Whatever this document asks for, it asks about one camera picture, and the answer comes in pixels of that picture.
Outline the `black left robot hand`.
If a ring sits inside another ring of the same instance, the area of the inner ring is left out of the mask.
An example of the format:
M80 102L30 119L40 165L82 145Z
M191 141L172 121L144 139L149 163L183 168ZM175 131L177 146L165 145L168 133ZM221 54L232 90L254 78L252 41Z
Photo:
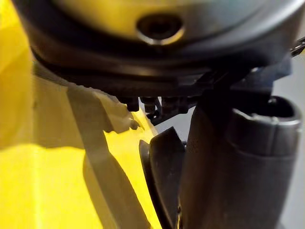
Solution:
M139 156L165 229L280 229L303 117L272 94L304 49L302 0L15 0L46 69L145 106L157 125L194 108Z

